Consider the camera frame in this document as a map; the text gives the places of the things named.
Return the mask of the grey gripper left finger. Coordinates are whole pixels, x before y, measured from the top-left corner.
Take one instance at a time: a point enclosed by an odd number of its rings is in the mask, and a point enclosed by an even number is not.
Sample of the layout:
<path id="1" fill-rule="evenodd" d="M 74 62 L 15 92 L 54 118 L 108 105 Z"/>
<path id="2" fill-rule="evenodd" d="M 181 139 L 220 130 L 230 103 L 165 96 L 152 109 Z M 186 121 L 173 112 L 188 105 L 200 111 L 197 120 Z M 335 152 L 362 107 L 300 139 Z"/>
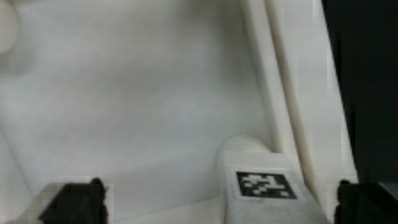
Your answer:
<path id="1" fill-rule="evenodd" d="M 26 224 L 108 224 L 104 199 L 99 178 L 47 184 L 26 210 Z"/>

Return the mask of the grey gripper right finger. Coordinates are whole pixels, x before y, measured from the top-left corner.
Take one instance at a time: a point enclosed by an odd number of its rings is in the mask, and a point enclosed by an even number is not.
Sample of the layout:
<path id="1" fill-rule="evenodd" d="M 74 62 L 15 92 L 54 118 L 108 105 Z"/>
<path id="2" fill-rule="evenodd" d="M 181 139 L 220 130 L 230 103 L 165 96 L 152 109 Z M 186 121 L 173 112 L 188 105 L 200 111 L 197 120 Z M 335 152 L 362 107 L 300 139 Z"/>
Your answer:
<path id="1" fill-rule="evenodd" d="M 339 182 L 333 224 L 398 224 L 398 183 Z"/>

